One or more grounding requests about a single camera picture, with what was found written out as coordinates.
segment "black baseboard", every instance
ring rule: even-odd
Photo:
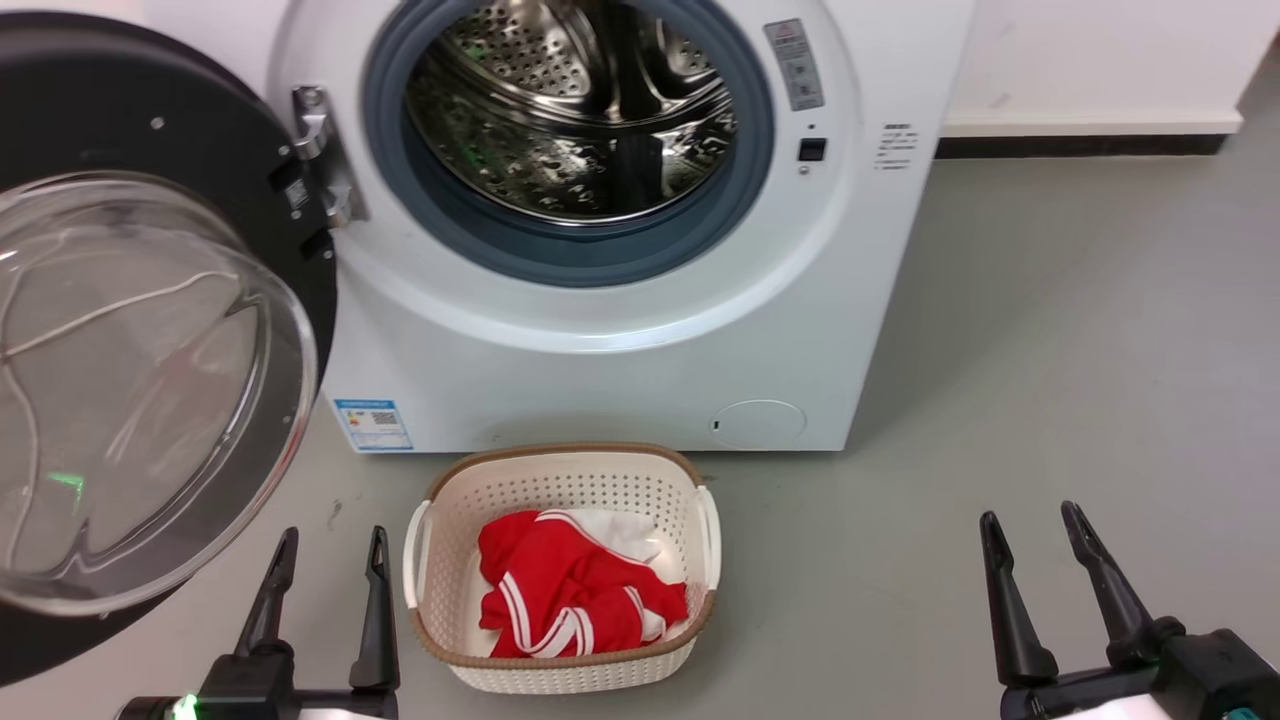
[[[934,159],[1216,155],[1229,135],[1057,135],[943,137]]]

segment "white baseboard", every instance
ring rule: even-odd
[[[1080,135],[1234,135],[1244,118],[1235,110],[1158,117],[947,117],[942,137],[1042,137]]]

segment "teal light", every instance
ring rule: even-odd
[[[84,497],[84,475],[76,475],[73,473],[49,473],[49,479],[76,491],[76,509],[72,511],[78,512],[81,497]]]
[[[196,720],[196,696],[188,694],[173,703],[173,720]]]

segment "laundry basket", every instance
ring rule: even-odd
[[[481,630],[476,539],[521,510],[595,507],[650,515],[660,552],[650,566],[687,585],[689,620],[655,643],[582,657],[489,657]],[[675,673],[710,619],[719,582],[719,518],[694,466],[669,450],[631,443],[532,446],[481,452],[444,473],[413,512],[402,578],[422,646],[474,688],[567,694],[654,683]]]

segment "blue and white sticker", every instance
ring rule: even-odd
[[[413,441],[390,400],[334,400],[351,445],[361,452],[413,450]]]

